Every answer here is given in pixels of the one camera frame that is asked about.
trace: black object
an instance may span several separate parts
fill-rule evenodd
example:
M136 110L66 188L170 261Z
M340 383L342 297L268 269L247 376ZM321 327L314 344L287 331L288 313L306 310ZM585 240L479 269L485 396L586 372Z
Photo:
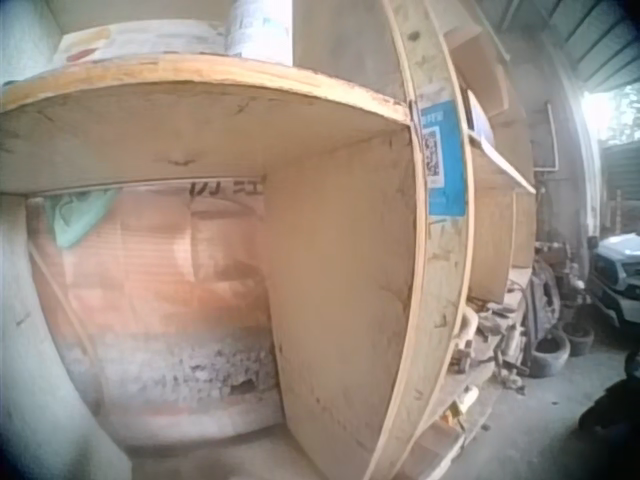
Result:
M529 376L546 378L556 375L567 362L571 347L567 337L557 329L540 339L531 354Z
M578 420L583 432L606 430L627 425L634 430L640 427L640 349L625 358L626 378L607 388L600 398Z
M571 345L570 356L581 357L589 353L594 338L591 327L578 322L560 322L559 328Z

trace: metal pipe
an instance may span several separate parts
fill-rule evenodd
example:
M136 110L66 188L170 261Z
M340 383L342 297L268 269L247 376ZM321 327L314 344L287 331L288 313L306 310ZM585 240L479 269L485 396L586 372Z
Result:
M533 167L534 172L557 172L560 169L560 159L558 156L558 136L556 133L556 123L553 119L553 109L551 102L546 103L549 126L551 127L551 146L553 147L553 167Z

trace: white container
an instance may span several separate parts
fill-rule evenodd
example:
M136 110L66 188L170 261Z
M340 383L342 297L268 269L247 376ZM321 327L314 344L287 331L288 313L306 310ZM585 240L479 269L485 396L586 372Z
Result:
M292 28L292 0L234 0L227 55L293 65Z

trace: concrete wall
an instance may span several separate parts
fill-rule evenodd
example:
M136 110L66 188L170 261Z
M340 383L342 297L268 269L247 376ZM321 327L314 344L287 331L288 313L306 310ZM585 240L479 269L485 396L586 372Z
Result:
M5 451L27 478L131 478L129 459L80 399L54 347L31 278L19 197L0 197L0 246Z
M509 73L527 114L536 166L554 163L547 102L554 117L559 169L536 175L537 238L566 241L576 252L584 273L586 238L594 228L597 230L598 198L597 191L588 188L585 174L585 165L589 165L593 182L597 168L589 133L584 131L581 92L571 82L568 70L563 70L555 47L539 34L504 33L499 38L511 58Z
M61 38L44 0L0 2L0 85L49 68Z

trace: corrugated roof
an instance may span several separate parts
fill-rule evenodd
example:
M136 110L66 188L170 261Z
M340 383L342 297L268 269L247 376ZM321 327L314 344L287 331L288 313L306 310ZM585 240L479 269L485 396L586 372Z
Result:
M478 0L497 32L549 30L589 92L640 82L640 36L614 0Z

